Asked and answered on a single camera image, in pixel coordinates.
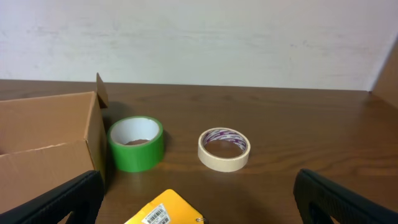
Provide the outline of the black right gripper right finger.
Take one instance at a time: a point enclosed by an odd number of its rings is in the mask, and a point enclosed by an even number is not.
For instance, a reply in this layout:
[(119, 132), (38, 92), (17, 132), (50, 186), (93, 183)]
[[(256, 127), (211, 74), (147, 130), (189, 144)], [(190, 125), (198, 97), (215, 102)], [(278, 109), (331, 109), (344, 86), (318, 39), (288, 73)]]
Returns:
[(397, 213), (309, 169), (298, 172), (294, 198), (304, 224), (395, 224)]

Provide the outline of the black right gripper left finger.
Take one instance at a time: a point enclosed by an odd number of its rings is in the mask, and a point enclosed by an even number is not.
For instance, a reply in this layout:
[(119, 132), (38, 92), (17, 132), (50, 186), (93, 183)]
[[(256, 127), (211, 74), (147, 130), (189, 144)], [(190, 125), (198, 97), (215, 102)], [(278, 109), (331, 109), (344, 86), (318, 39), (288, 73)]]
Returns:
[(103, 199), (102, 176), (90, 170), (1, 214), (1, 223), (94, 223)]

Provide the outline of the green tape roll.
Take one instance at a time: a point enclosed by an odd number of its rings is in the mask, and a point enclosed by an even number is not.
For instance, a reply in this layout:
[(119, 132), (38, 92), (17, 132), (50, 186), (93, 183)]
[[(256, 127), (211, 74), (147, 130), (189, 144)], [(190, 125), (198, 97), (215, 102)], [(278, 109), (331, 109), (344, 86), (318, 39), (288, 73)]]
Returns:
[(163, 125), (148, 116), (121, 119), (109, 128), (108, 144), (119, 170), (149, 170), (164, 158)]

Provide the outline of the yellow notepad with barcode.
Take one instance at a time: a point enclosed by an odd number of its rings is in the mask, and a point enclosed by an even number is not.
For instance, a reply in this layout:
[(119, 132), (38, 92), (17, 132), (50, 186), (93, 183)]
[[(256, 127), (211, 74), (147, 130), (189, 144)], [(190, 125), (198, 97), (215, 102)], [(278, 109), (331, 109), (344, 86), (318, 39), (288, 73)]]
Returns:
[(125, 224), (206, 224), (209, 221), (172, 189), (142, 207)]

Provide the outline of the beige masking tape roll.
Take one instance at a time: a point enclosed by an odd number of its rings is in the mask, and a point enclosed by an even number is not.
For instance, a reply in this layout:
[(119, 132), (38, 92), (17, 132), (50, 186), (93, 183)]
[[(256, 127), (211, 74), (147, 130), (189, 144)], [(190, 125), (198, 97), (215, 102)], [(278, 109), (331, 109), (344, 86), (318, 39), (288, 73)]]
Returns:
[[(237, 157), (218, 157), (205, 149), (212, 141), (224, 140), (237, 145), (242, 153)], [(235, 172), (242, 169), (248, 162), (251, 144), (248, 138), (237, 130), (218, 127), (207, 129), (198, 138), (198, 158), (202, 164), (218, 172)]]

